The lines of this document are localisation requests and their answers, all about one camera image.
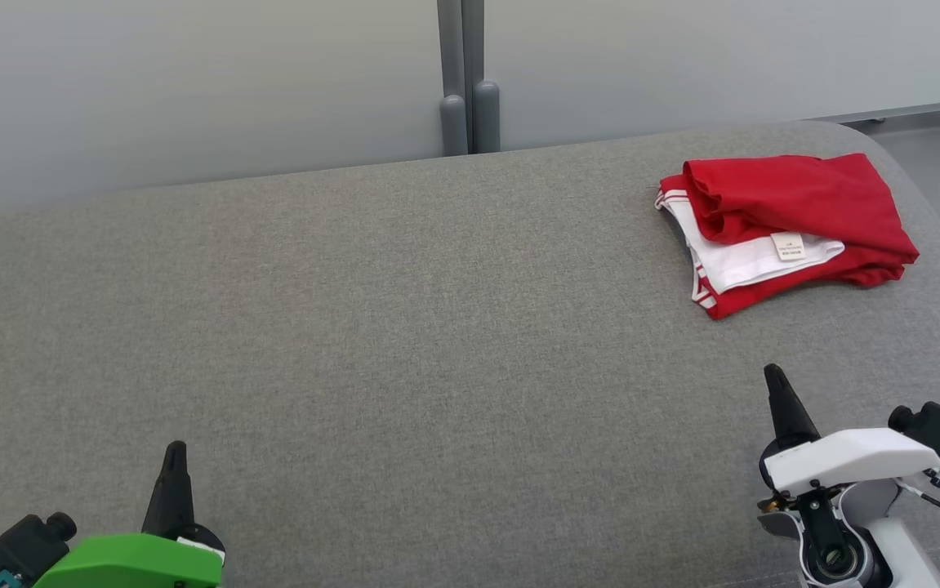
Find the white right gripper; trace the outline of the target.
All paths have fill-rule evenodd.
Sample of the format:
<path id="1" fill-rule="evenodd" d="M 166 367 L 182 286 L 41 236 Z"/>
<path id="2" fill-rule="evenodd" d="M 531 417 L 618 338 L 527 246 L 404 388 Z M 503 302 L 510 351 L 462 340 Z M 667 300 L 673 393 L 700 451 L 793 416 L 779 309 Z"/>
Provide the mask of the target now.
<path id="1" fill-rule="evenodd" d="M 799 497 L 816 488 L 904 478 L 933 471 L 940 480 L 935 450 L 889 428 L 842 430 L 827 438 L 817 431 L 805 406 L 775 363 L 764 366 L 773 440 L 764 458 L 775 492 Z"/>

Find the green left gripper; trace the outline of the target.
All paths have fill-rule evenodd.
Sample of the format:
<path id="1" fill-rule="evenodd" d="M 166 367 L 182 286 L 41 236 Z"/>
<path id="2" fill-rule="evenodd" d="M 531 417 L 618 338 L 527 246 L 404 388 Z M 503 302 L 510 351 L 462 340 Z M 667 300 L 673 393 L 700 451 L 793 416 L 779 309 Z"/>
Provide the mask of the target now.
<path id="1" fill-rule="evenodd" d="M 141 531 L 91 536 L 49 568 L 36 587 L 220 587 L 226 550 L 196 523 L 187 446 L 168 444 Z"/>

